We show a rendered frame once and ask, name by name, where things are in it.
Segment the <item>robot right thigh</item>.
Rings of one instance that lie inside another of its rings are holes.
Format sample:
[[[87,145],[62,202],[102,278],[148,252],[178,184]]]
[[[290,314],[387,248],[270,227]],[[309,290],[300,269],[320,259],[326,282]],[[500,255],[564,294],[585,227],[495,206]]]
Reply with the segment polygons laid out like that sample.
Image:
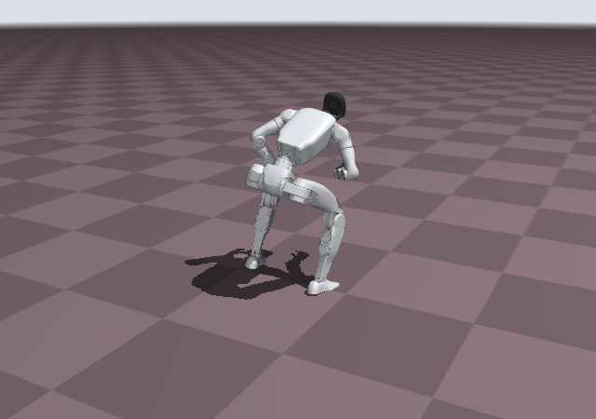
[[[325,210],[322,221],[328,229],[332,227],[335,214],[344,214],[338,200],[328,188],[308,179],[296,178],[292,184],[286,182],[283,194],[293,202],[302,205],[308,203],[319,210]]]

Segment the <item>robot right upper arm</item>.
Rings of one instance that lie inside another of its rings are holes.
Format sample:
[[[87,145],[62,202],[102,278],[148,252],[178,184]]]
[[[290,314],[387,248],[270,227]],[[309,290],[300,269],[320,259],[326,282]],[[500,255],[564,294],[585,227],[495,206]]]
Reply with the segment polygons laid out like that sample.
[[[340,143],[338,146],[345,167],[341,169],[345,181],[356,180],[359,177],[355,163],[355,152],[349,131],[341,125],[334,123],[332,128],[333,138]]]

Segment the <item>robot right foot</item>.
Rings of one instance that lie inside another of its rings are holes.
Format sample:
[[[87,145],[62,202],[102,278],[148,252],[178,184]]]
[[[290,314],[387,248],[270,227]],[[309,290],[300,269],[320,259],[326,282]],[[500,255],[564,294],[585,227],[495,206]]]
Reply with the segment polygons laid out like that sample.
[[[324,278],[323,278],[324,280]],[[318,278],[317,280],[312,280],[310,281],[310,283],[308,284],[307,287],[307,293],[308,294],[319,294],[322,293],[324,291],[331,291],[335,288],[337,288],[340,284],[338,282],[334,282],[334,281],[329,281],[328,279],[325,280],[324,283],[318,283]]]

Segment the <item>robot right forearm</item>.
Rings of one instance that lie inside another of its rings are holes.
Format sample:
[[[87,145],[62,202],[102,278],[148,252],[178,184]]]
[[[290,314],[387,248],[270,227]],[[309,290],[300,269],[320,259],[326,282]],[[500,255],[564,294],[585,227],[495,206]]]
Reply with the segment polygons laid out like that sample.
[[[341,168],[341,169],[343,169],[343,168]],[[339,179],[339,180],[344,180],[344,179],[343,179],[343,176],[342,176],[342,171],[341,171],[341,169],[335,169],[335,170],[333,171],[333,172],[334,172],[334,176],[335,176],[335,178],[336,178],[336,179]],[[357,169],[358,169],[358,168],[357,168]],[[358,170],[358,173],[359,173],[359,170]],[[354,180],[352,180],[352,181],[354,181]],[[351,181],[348,181],[348,182],[351,182]]]

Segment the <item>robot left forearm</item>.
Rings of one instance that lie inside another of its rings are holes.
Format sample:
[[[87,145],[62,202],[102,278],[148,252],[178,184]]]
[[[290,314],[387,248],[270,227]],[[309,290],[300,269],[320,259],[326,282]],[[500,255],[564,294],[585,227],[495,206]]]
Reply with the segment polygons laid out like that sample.
[[[252,145],[253,145],[253,144],[252,144]],[[275,162],[276,158],[275,158],[275,156],[274,156],[274,155],[272,155],[272,153],[270,152],[270,150],[269,150],[269,146],[267,145],[267,143],[265,143],[265,144],[264,144],[264,146],[262,146],[262,147],[256,147],[256,146],[254,146],[254,145],[253,145],[253,147],[254,147],[255,153],[256,153],[257,155],[259,155],[259,156],[260,156],[260,158],[263,160],[263,162],[264,162],[264,165],[266,165],[266,164],[271,164],[271,165],[273,165],[273,164],[274,164],[274,162]]]

